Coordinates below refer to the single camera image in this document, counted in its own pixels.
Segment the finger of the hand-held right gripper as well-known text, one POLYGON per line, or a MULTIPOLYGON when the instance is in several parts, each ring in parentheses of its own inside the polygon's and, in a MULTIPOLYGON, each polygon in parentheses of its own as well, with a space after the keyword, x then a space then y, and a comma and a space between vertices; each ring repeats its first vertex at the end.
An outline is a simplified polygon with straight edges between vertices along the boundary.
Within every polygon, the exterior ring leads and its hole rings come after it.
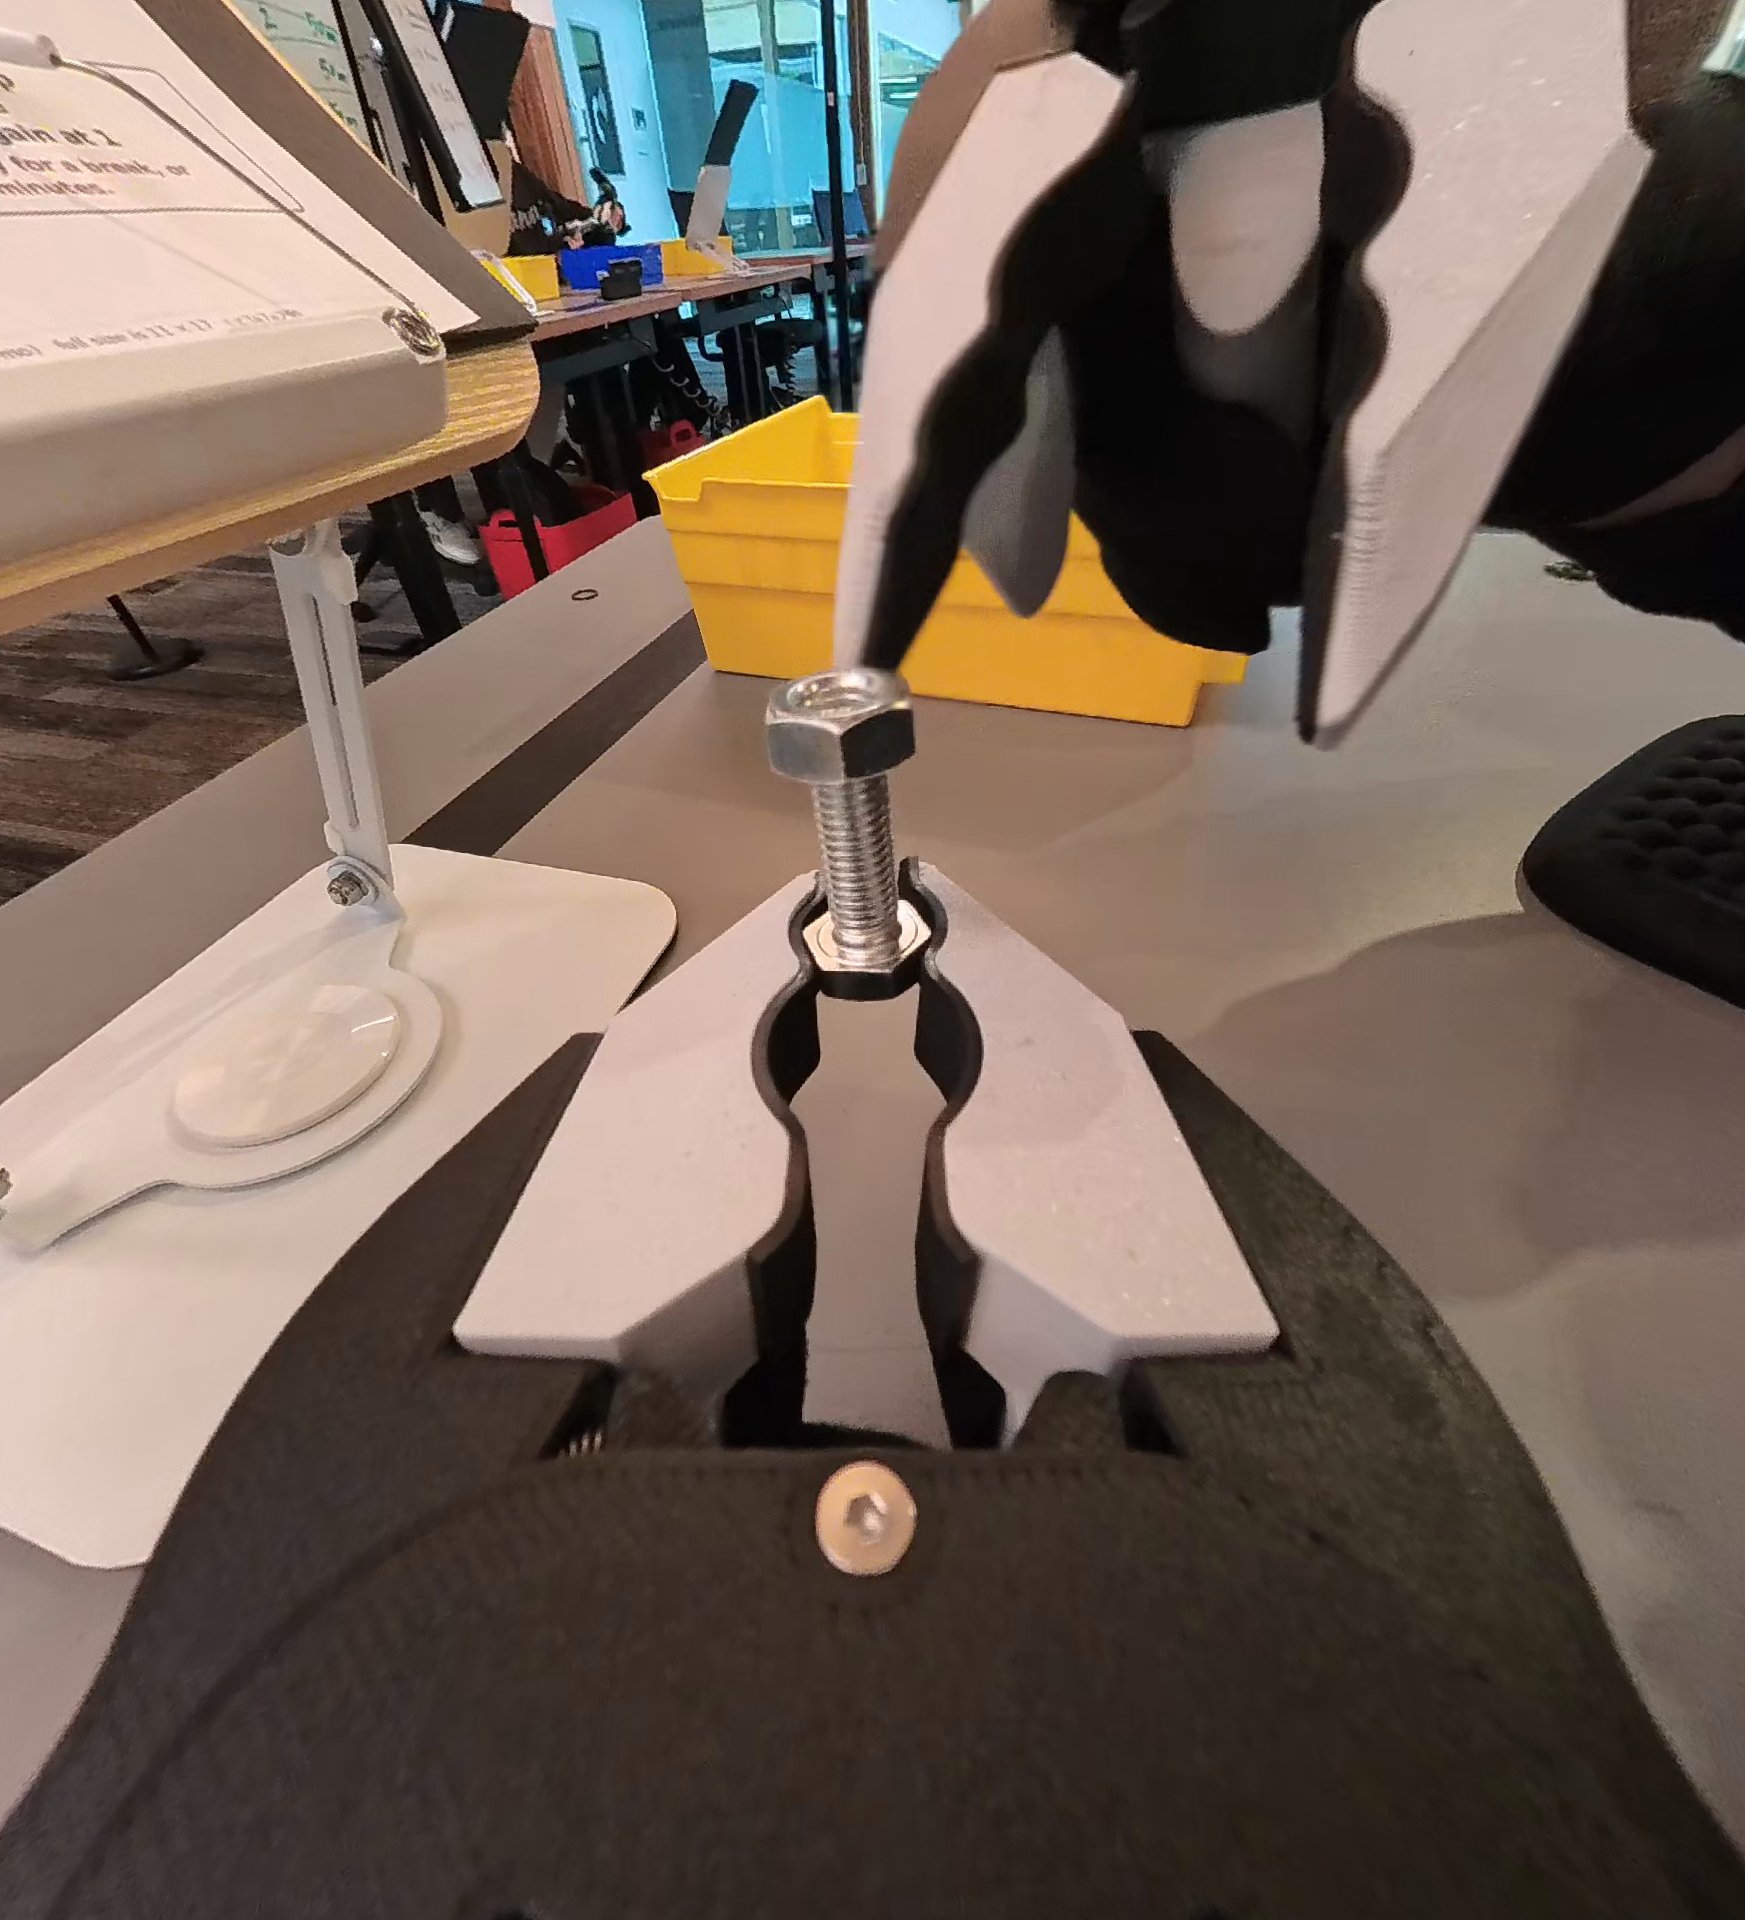
POLYGON ((1125 134, 1131 82, 1093 59, 942 59, 919 83, 866 332, 840 669, 895 672, 961 555, 1013 615, 1044 607, 1075 503, 1056 255, 1125 134))
POLYGON ((1307 548, 1314 748, 1362 722, 1439 607, 1648 164, 1626 4, 1377 4, 1345 107, 1372 134, 1372 214, 1352 214, 1307 548))

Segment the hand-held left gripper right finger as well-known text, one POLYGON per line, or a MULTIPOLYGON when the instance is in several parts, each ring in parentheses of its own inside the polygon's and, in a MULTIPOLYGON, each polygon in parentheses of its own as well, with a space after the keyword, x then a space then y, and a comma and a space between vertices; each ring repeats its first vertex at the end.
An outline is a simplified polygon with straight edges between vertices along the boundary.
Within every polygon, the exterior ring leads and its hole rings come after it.
POLYGON ((1265 1358, 1276 1315, 1125 1020, 938 867, 913 1057, 942 1097, 916 1313, 957 1445, 1005 1445, 1056 1374, 1265 1358))

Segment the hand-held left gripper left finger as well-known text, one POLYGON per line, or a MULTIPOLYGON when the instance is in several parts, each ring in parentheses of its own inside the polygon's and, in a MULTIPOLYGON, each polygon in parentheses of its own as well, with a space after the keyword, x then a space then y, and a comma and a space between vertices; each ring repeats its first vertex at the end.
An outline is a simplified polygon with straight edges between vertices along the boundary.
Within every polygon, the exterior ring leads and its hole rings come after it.
POLYGON ((791 1114, 819 1058, 797 877, 597 1040, 457 1345, 662 1374, 729 1445, 802 1427, 817 1232, 791 1114))

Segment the silver hex bolt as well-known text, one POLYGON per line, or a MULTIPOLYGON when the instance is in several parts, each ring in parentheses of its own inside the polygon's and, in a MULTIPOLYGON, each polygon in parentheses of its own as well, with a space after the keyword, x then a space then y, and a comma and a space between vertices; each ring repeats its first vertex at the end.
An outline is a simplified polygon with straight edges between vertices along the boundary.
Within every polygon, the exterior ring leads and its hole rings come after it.
POLYGON ((930 944, 930 918, 903 895, 887 772, 810 782, 817 906, 797 927, 827 995, 899 995, 930 944))

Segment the silver hex nut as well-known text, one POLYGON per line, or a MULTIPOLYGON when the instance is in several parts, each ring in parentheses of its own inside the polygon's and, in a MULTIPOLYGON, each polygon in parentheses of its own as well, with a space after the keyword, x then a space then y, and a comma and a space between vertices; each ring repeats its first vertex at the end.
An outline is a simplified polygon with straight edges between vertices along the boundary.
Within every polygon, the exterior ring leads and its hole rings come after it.
POLYGON ((916 751, 909 685, 842 666, 776 685, 764 704, 764 758, 783 780, 830 788, 878 780, 916 751))

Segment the person's right hand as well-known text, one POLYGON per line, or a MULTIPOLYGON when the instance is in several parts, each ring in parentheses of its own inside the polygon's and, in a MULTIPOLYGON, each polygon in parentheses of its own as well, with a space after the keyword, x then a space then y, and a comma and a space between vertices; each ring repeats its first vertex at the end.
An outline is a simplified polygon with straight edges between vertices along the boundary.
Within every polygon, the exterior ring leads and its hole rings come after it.
MULTIPOLYGON (((1745 77, 1643 107, 1651 164, 1472 526, 1579 563, 1623 607, 1745 642, 1745 77)), ((1075 516, 1157 631, 1237 653, 1302 601, 1326 429, 1291 436, 1178 362, 1164 217, 1067 332, 1075 516)))

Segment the long wooden desk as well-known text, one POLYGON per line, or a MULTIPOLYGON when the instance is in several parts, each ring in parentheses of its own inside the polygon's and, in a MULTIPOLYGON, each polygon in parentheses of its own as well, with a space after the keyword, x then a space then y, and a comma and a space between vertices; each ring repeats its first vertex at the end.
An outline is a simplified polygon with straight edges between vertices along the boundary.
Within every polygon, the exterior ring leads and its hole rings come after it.
POLYGON ((851 302, 851 288, 870 283, 870 265, 873 238, 857 235, 840 255, 731 256, 714 272, 662 277, 622 297, 562 288, 545 302, 531 302, 532 329, 526 341, 558 351, 569 370, 578 370, 583 341, 629 337, 632 324, 672 315, 694 351, 709 341, 714 354, 741 368, 741 382, 762 382, 762 351, 751 332, 797 320, 794 302, 807 302, 807 320, 817 324, 837 309, 837 297, 851 302))

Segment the white metal document stand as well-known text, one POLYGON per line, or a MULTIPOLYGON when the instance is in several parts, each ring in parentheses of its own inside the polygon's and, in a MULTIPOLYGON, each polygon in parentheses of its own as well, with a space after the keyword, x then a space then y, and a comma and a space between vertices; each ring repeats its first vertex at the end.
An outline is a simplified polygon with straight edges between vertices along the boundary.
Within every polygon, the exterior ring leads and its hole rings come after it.
POLYGON ((0 1105, 0 1531, 152 1559, 332 1264, 662 959, 646 883, 395 841, 333 522, 271 572, 326 857, 0 1105))

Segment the yellow plastic bin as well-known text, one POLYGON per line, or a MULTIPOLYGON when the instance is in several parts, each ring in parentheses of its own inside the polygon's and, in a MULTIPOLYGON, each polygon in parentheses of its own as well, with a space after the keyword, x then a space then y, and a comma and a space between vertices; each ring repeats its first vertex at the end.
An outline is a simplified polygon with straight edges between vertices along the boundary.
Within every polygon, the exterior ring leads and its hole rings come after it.
MULTIPOLYGON (((857 417, 807 397, 646 471, 719 672, 791 679, 830 663, 853 454, 857 417)), ((1071 520, 1067 559, 1034 619, 1005 609, 961 555, 903 678, 926 698, 1185 727, 1204 689, 1245 679, 1245 653, 1151 631, 1071 520)))

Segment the wooden stand board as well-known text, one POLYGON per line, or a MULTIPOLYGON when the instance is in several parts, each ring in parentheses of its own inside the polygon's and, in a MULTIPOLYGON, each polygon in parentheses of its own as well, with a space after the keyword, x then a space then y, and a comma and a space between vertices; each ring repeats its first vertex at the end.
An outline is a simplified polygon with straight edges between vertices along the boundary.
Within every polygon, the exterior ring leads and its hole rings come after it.
POLYGON ((305 82, 232 4, 138 4, 138 11, 311 179, 380 228, 424 277, 471 304, 444 332, 444 420, 417 444, 375 465, 349 465, 267 489, 217 494, 200 506, 76 544, 45 548, 0 566, 0 637, 81 609, 115 587, 256 548, 429 477, 478 467, 522 443, 536 400, 531 311, 459 245, 389 169, 340 125, 305 82))

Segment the black framed sign board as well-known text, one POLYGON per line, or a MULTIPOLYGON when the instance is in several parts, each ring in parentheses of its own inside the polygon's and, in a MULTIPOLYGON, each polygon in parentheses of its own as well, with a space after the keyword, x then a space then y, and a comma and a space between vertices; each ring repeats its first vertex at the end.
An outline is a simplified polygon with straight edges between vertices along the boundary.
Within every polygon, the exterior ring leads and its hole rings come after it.
POLYGON ((385 54, 385 70, 405 89, 421 145, 434 176, 459 214, 500 205, 500 179, 486 141, 473 130, 467 96, 444 54, 425 4, 362 4, 385 54))

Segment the whiteboard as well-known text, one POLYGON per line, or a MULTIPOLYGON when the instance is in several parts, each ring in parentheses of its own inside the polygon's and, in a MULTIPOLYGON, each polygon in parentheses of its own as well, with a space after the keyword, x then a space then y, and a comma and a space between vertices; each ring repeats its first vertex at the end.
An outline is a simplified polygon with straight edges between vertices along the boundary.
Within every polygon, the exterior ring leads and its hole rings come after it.
POLYGON ((293 77, 372 148, 352 48, 340 4, 232 4, 293 77))

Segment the black perforated wrist pad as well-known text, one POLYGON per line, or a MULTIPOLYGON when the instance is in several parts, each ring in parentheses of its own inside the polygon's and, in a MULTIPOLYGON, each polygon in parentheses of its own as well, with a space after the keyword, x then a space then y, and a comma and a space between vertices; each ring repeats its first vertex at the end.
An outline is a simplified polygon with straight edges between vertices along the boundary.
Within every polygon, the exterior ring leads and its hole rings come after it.
POLYGON ((1745 712, 1664 732, 1556 807, 1521 883, 1584 938, 1745 1010, 1745 712))

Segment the printed instruction sheet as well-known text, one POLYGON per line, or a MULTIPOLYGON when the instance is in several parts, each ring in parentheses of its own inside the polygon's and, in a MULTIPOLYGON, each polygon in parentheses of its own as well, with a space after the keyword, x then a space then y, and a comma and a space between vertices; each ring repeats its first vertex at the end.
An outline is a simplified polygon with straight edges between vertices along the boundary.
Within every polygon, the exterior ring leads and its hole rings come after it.
POLYGON ((0 4, 0 566, 402 454, 497 329, 234 4, 0 4))

